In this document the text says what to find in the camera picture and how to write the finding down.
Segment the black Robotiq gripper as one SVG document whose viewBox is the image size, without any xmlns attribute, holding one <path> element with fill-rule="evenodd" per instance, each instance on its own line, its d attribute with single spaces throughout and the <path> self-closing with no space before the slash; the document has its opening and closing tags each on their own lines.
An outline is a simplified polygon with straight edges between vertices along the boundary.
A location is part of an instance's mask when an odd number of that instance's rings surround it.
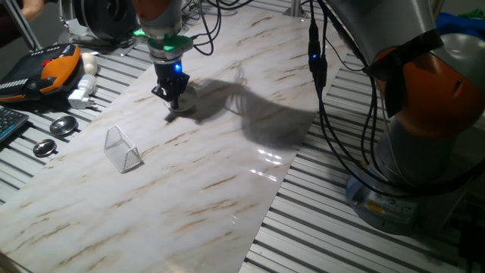
<svg viewBox="0 0 485 273">
<path fill-rule="evenodd" d="M 187 101 L 184 92 L 189 82 L 189 76 L 183 72 L 182 61 L 155 63 L 155 73 L 157 85 L 152 89 L 152 93 L 163 99 L 168 108 L 185 108 Z"/>
</svg>

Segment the person's bare hand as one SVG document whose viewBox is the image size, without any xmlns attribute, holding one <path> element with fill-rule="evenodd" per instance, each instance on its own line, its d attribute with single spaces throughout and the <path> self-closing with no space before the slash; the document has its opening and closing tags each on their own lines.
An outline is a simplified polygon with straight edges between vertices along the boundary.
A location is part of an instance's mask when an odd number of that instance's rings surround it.
<svg viewBox="0 0 485 273">
<path fill-rule="evenodd" d="M 23 0 L 22 2 L 21 11 L 28 22 L 35 20 L 44 11 L 45 2 L 43 0 Z"/>
</svg>

